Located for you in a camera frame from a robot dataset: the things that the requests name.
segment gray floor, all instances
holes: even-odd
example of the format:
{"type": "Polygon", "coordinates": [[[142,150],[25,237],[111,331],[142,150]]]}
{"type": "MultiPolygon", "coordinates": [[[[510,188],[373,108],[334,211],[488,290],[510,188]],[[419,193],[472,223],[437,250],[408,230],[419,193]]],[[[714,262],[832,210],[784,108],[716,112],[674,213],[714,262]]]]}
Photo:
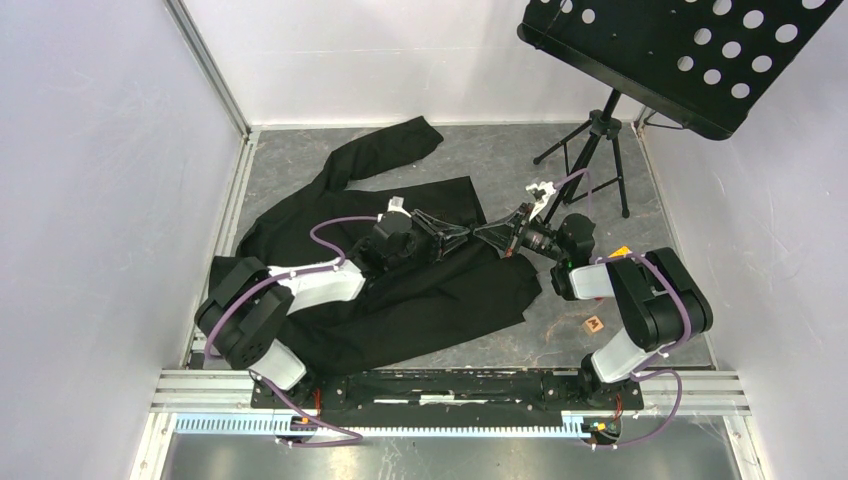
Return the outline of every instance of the gray floor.
{"type": "MultiPolygon", "coordinates": [[[[414,165],[398,168],[352,184],[349,188],[382,190],[417,185],[470,175],[487,218],[495,220],[512,212],[529,197],[528,184],[563,176],[561,153],[540,166],[531,159],[557,142],[576,125],[497,125],[437,127],[445,141],[430,156],[414,165]]],[[[239,218],[237,238],[253,221],[279,200],[310,182],[335,148],[372,129],[288,130],[262,132],[239,218]]],[[[631,217],[621,217],[618,191],[613,187],[593,197],[591,218],[598,224],[595,253],[608,255],[627,245],[634,251],[671,245],[657,190],[635,135],[629,128],[621,132],[621,151],[631,217]]],[[[572,158],[585,143],[581,135],[569,144],[572,158]]],[[[601,142],[590,165],[593,180],[601,183],[614,177],[612,148],[601,142]]],[[[567,211],[586,212],[585,200],[567,211]]],[[[571,367],[589,352],[603,346],[621,328],[615,302],[565,302],[551,285],[552,262],[528,253],[539,270],[543,292],[526,310],[526,323],[430,355],[402,362],[396,367],[571,367]],[[597,315],[606,325],[594,336],[587,335],[582,323],[597,315]]],[[[703,337],[680,348],[667,360],[673,366],[710,365],[703,337]]]]}
{"type": "MultiPolygon", "coordinates": [[[[625,435],[645,435],[658,422],[628,418],[625,435]]],[[[304,451],[264,436],[177,435],[162,478],[740,478],[721,418],[679,417],[650,442],[616,452],[592,453],[576,440],[556,438],[374,438],[366,445],[304,451]]]]}

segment tripod stand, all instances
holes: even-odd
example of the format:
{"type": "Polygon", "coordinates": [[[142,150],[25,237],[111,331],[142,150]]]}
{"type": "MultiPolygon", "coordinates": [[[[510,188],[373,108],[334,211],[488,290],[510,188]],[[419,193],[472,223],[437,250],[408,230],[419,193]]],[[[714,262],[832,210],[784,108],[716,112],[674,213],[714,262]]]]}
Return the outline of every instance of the tripod stand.
{"type": "MultiPolygon", "coordinates": [[[[562,152],[565,156],[565,169],[569,174],[571,174],[589,166],[589,161],[592,160],[592,155],[595,154],[595,149],[598,148],[598,144],[601,142],[601,137],[606,136],[607,140],[612,142],[612,152],[615,157],[616,177],[593,188],[592,193],[597,192],[602,188],[606,188],[613,183],[618,183],[618,193],[621,196],[621,216],[628,218],[630,216],[630,210],[627,208],[627,193],[624,191],[624,172],[621,168],[621,148],[618,145],[618,132],[621,131],[621,121],[612,118],[612,112],[615,110],[615,106],[618,104],[618,100],[620,98],[621,92],[613,89],[612,93],[610,93],[609,99],[607,99],[607,104],[604,106],[603,111],[592,110],[592,112],[589,113],[589,120],[586,120],[582,125],[577,127],[576,130],[566,135],[565,138],[559,142],[555,143],[551,148],[547,149],[545,153],[534,158],[533,164],[539,165],[542,163],[542,160],[554,153],[559,147],[562,147],[562,152]],[[586,146],[583,147],[583,150],[577,157],[577,161],[574,162],[574,168],[569,168],[568,142],[572,138],[583,133],[583,131],[587,128],[589,128],[589,140],[586,142],[586,146]]],[[[577,197],[574,196],[577,192],[577,185],[580,183],[580,179],[581,177],[577,177],[559,189],[559,193],[557,193],[556,199],[551,205],[551,209],[548,211],[547,215],[545,215],[546,224],[550,223],[551,218],[553,218],[554,213],[561,203],[570,205],[588,195],[588,193],[584,193],[577,197]]]]}

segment circular hole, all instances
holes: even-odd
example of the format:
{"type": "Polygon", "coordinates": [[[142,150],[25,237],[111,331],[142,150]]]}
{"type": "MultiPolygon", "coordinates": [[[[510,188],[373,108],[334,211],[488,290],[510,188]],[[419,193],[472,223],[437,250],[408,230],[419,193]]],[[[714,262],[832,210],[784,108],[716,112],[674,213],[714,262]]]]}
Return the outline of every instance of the circular hole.
{"type": "Polygon", "coordinates": [[[707,28],[701,28],[697,32],[695,32],[695,43],[698,45],[706,45],[710,43],[710,40],[713,38],[713,32],[709,31],[707,28]]]}
{"type": "Polygon", "coordinates": [[[786,25],[778,28],[777,32],[774,34],[774,38],[780,43],[789,43],[792,40],[795,40],[795,37],[797,36],[798,27],[791,23],[787,23],[786,25]]]}
{"type": "Polygon", "coordinates": [[[721,54],[724,55],[724,58],[736,58],[740,52],[742,52],[742,45],[739,45],[739,42],[727,42],[721,48],[721,54]]]}
{"type": "Polygon", "coordinates": [[[745,25],[745,28],[749,30],[753,30],[762,25],[764,19],[765,16],[763,15],[763,12],[759,10],[751,10],[745,14],[744,18],[742,18],[742,25],[745,25]]]}
{"type": "Polygon", "coordinates": [[[715,85],[721,80],[721,72],[711,68],[704,73],[704,83],[707,85],[715,85]]]}
{"type": "Polygon", "coordinates": [[[730,89],[730,94],[733,98],[745,98],[751,93],[751,87],[744,83],[737,83],[730,89]]]}
{"type": "Polygon", "coordinates": [[[692,70],[692,67],[695,66],[695,60],[692,60],[692,57],[686,55],[684,57],[680,57],[680,60],[677,61],[677,69],[681,72],[688,72],[692,70]]]}
{"type": "Polygon", "coordinates": [[[583,10],[581,18],[583,19],[583,23],[587,25],[590,24],[595,21],[595,11],[591,8],[587,8],[586,10],[583,10]]]}
{"type": "Polygon", "coordinates": [[[716,0],[716,3],[713,4],[713,13],[716,15],[724,15],[730,11],[730,7],[733,6],[733,2],[730,0],[716,0]]]}
{"type": "Polygon", "coordinates": [[[751,68],[757,73],[767,72],[771,68],[771,57],[760,55],[751,62],[751,68]]]}

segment black mounting plate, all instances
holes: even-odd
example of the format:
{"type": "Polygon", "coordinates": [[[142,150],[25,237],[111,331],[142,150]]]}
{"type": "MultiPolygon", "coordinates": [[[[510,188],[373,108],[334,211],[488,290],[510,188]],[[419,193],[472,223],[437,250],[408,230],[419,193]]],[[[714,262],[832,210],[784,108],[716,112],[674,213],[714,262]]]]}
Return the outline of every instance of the black mounting plate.
{"type": "MultiPolygon", "coordinates": [[[[371,370],[314,385],[312,392],[321,391],[321,418],[341,426],[561,426],[563,410],[615,410],[616,393],[625,410],[644,408],[641,389],[630,383],[580,400],[575,370],[371,370]]],[[[251,407],[286,408],[263,384],[257,387],[251,407]]],[[[293,393],[302,407],[316,407],[314,395],[293,393]]]]}

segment small wooden block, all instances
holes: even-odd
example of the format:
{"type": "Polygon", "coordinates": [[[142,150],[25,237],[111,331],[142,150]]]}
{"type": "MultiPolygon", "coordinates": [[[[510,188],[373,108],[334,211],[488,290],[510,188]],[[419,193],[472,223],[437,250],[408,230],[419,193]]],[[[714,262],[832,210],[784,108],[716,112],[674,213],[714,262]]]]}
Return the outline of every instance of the small wooden block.
{"type": "Polygon", "coordinates": [[[583,330],[586,330],[586,333],[588,333],[589,335],[594,335],[603,329],[604,324],[603,322],[601,322],[601,319],[598,318],[597,315],[583,322],[583,330]]]}

